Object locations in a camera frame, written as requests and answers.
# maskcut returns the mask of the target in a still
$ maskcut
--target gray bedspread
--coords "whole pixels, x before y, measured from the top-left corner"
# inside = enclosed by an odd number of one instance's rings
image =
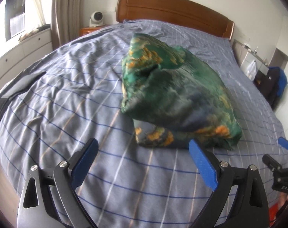
[[[181,45],[219,73],[230,91],[243,136],[235,151],[214,149],[235,167],[255,164],[269,205],[272,174],[262,163],[272,155],[288,167],[284,136],[263,96],[242,73],[227,39],[159,21],[138,20],[110,26],[79,38],[22,72],[46,71],[31,89],[14,98],[0,123],[0,163],[18,194],[30,167],[53,167],[90,137],[99,153],[76,192],[95,223],[103,227],[187,227],[198,215],[207,188],[187,150],[137,146],[132,119],[120,112],[121,59],[134,33],[147,33],[167,44]],[[218,220],[224,222],[236,188]],[[64,209],[57,204],[66,222]]]

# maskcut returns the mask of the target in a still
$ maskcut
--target wooden headboard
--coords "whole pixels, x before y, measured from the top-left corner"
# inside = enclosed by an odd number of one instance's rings
[[[231,40],[234,22],[189,0],[118,0],[117,21],[151,19],[195,28]]]

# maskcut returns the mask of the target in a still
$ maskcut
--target green blanket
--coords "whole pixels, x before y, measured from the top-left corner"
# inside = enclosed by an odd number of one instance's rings
[[[134,34],[122,69],[121,111],[134,119],[139,145],[187,148],[197,138],[235,148],[242,131],[228,90],[207,63],[181,46]]]

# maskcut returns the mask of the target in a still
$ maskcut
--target white plastic bag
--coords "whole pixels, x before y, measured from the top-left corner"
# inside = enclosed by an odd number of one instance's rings
[[[257,74],[257,69],[256,69],[256,61],[253,60],[246,68],[245,70],[245,75],[253,81],[255,79],[255,76]]]

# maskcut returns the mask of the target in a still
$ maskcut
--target silver bolt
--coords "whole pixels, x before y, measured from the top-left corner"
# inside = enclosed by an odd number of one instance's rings
[[[251,170],[257,170],[257,167],[253,164],[251,164],[251,166],[249,167]]]
[[[221,161],[221,162],[220,162],[220,165],[221,165],[222,167],[227,167],[227,166],[228,166],[228,163],[227,163],[226,161]]]
[[[60,167],[66,167],[67,164],[68,164],[67,161],[61,161],[61,162],[59,163],[59,166],[60,166]]]
[[[35,170],[37,170],[37,168],[38,168],[37,165],[33,165],[33,166],[31,167],[31,170],[32,170],[32,171],[35,171]]]

